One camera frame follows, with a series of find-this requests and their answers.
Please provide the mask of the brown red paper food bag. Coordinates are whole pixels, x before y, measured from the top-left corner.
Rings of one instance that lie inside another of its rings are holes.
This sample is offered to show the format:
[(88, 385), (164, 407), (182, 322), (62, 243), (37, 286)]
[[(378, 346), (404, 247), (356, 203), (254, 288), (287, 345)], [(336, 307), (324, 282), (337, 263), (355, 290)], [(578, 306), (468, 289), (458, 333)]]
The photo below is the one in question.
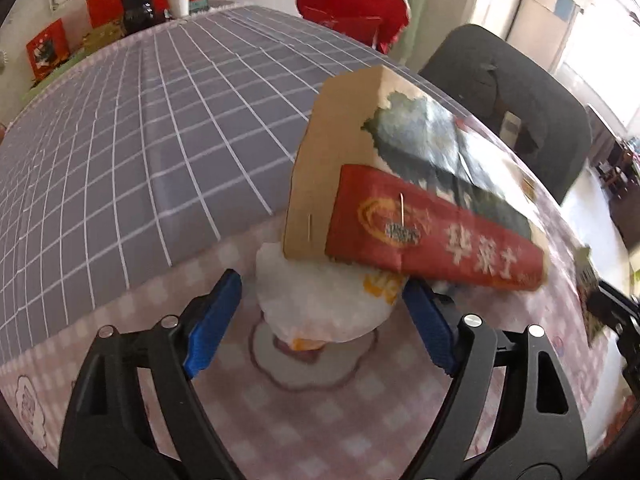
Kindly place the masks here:
[(329, 78), (297, 150), (286, 258), (534, 290), (549, 272), (512, 157), (389, 68)]

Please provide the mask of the grey jacket on chair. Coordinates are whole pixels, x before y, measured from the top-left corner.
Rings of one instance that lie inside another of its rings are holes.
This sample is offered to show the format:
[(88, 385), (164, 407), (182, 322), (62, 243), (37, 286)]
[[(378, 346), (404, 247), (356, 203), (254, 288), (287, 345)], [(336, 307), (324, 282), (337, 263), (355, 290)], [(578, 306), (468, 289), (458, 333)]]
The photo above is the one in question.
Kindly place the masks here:
[(585, 107), (533, 60), (487, 29), (455, 28), (419, 75), (498, 134), (506, 114), (521, 121), (513, 151), (562, 203), (592, 142)]

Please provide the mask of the checkered pink grey tablecloth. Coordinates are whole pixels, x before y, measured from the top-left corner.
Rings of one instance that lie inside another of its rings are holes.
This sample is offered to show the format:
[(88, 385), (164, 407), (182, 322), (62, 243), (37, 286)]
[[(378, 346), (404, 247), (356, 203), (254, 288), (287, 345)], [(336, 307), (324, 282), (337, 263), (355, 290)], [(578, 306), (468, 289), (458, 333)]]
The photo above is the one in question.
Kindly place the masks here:
[(40, 94), (1, 148), (1, 393), (56, 460), (98, 329), (144, 330), (237, 270), (243, 301), (194, 386), (251, 479), (395, 479), (442, 403), (404, 307), (298, 356), (255, 298), (322, 82), (382, 55), (260, 6), (106, 48)]

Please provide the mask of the small red picture card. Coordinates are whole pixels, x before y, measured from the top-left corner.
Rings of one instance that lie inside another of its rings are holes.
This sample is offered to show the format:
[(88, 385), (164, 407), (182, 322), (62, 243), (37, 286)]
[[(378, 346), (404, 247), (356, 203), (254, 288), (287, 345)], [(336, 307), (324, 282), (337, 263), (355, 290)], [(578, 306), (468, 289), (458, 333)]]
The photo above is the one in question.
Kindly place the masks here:
[(35, 82), (42, 81), (70, 58), (70, 46), (59, 18), (26, 44)]

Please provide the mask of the white paper cup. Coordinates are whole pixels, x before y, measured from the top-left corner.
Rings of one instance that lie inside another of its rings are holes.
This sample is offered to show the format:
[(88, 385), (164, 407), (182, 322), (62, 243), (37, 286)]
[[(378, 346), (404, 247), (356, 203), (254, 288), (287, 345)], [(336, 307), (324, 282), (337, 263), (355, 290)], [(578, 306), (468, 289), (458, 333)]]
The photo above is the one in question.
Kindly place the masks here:
[(172, 18), (186, 18), (190, 15), (190, 0), (167, 0)]

